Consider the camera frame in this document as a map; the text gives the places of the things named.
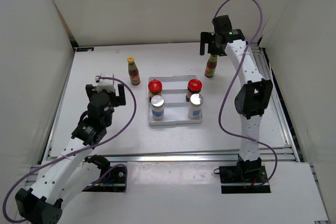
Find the red-lid sauce jar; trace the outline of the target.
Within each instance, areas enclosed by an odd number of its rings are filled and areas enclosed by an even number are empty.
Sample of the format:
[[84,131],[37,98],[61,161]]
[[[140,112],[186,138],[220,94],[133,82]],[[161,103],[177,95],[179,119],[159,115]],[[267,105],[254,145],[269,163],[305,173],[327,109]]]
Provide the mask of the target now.
[[189,102],[193,94],[200,93],[202,82],[198,79],[191,79],[187,84],[186,101]]
[[148,83],[148,91],[149,91],[149,102],[151,102],[152,98],[156,95],[162,94],[162,82],[156,79],[151,80]]

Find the silver-lid white shaker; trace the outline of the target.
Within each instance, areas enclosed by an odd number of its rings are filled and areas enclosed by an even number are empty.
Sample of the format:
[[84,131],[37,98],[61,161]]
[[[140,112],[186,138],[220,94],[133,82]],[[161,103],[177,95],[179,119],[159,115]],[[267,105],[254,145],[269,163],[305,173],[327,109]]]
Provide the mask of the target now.
[[203,105],[203,96],[199,93],[191,95],[188,106],[188,117],[192,120],[198,120],[201,118]]
[[164,98],[161,95],[155,95],[151,98],[151,111],[154,120],[161,120],[164,117]]

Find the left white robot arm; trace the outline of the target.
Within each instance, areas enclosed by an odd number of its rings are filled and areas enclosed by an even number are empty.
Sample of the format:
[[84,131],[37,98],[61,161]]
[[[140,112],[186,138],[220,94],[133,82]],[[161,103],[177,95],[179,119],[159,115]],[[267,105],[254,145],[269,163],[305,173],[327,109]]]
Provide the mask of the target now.
[[46,172],[28,189],[15,195],[20,216],[31,223],[57,223],[66,205],[83,190],[99,183],[116,180],[123,164],[111,166],[103,156],[91,152],[104,143],[107,128],[112,124],[114,109],[126,104],[124,85],[113,80],[99,80],[96,86],[86,85],[87,110],[81,115],[61,155],[43,166]]

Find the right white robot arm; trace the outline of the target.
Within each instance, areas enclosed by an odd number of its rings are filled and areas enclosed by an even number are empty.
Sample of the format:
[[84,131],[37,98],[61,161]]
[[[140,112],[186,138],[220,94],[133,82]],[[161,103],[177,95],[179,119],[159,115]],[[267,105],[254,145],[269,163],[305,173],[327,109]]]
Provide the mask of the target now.
[[247,182],[261,169],[259,128],[268,107],[273,83],[257,69],[253,53],[240,29],[233,29],[227,15],[212,20],[214,31],[201,33],[200,54],[228,56],[238,72],[241,89],[234,105],[241,120],[241,145],[238,153],[236,177]]

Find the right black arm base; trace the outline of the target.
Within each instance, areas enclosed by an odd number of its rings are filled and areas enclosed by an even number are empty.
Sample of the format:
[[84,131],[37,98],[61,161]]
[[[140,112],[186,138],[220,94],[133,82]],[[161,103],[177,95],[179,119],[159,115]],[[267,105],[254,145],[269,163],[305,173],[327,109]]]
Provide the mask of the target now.
[[213,170],[220,177],[222,194],[268,194],[271,193],[265,166],[250,177],[241,178],[236,166],[220,166]]

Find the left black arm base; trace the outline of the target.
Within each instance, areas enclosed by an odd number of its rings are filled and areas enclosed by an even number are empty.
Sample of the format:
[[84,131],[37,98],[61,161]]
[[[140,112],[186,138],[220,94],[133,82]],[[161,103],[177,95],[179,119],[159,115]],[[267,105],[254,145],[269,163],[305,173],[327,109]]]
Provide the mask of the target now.
[[87,186],[83,192],[125,193],[127,190],[128,168],[125,164],[109,167],[108,173],[101,172],[97,182]]

